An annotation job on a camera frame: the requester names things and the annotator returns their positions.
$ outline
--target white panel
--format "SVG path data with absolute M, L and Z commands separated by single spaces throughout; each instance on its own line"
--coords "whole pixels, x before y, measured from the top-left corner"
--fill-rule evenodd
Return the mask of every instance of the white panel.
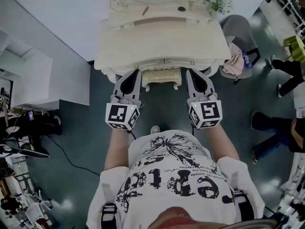
M 21 57 L 26 52 L 31 49 L 31 46 L 24 43 L 23 41 L 19 40 L 18 38 L 10 35 L 10 43 L 6 47 L 6 50 L 10 51 L 11 53 Z
M 20 75 L 24 60 L 11 52 L 4 50 L 0 55 L 0 69 Z
M 9 35 L 4 31 L 0 30 L 0 55 L 7 48 L 9 42 L 10 42 Z
M 20 77 L 14 81 L 12 107 L 47 99 L 52 59 L 39 51 L 25 55 L 24 64 L 18 69 Z
M 99 22 L 109 16 L 109 0 L 17 1 L 86 61 L 95 59 Z
M 0 10 L 0 28 L 53 59 L 47 98 L 89 105 L 90 66 L 86 61 L 14 0 L 0 0 L 0 7 L 6 8 Z M 37 71 L 37 74 L 44 73 L 47 72 Z

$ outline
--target pink cloth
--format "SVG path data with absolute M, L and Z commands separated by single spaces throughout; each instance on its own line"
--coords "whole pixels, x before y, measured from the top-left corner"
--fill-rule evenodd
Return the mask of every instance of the pink cloth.
M 223 64 L 223 71 L 233 75 L 240 75 L 244 68 L 244 58 L 242 50 L 234 43 L 229 45 L 231 58 Z

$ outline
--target black pants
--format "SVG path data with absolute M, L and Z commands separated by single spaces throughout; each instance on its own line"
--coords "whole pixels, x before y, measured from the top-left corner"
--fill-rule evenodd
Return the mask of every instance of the black pants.
M 285 84 L 282 85 L 280 89 L 280 95 L 284 96 L 293 89 L 295 89 L 299 84 L 304 82 L 304 79 L 302 77 L 301 72 L 301 64 L 298 61 L 280 61 L 280 60 L 273 60 L 272 65 L 275 69 L 284 71 L 291 76 L 293 76 L 291 79 L 289 79 Z

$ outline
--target equipment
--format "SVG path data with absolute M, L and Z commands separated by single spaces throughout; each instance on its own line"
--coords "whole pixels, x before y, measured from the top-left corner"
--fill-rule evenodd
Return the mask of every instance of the equipment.
M 140 116 L 141 71 L 122 76 L 115 84 L 111 102 L 106 106 L 106 123 L 114 129 L 131 131 Z M 189 69 L 186 80 L 190 98 L 189 114 L 196 128 L 216 126 L 223 118 L 221 101 L 217 100 L 212 81 L 200 71 Z
M 142 74 L 134 70 L 123 75 L 115 84 L 111 101 L 106 106 L 105 121 L 114 129 L 131 131 L 140 116 L 139 100 Z
M 187 100 L 189 114 L 196 128 L 216 126 L 222 120 L 223 112 L 212 81 L 194 69 L 187 70 L 186 81 L 190 96 Z

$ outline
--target shoulder strap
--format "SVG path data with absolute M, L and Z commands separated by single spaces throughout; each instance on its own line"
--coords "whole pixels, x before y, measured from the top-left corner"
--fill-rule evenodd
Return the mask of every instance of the shoulder strap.
M 102 184 L 106 203 L 102 208 L 101 229 L 122 229 L 121 218 L 109 184 Z
M 241 190 L 234 191 L 234 204 L 236 210 L 236 222 L 254 219 L 254 211 L 252 205 Z

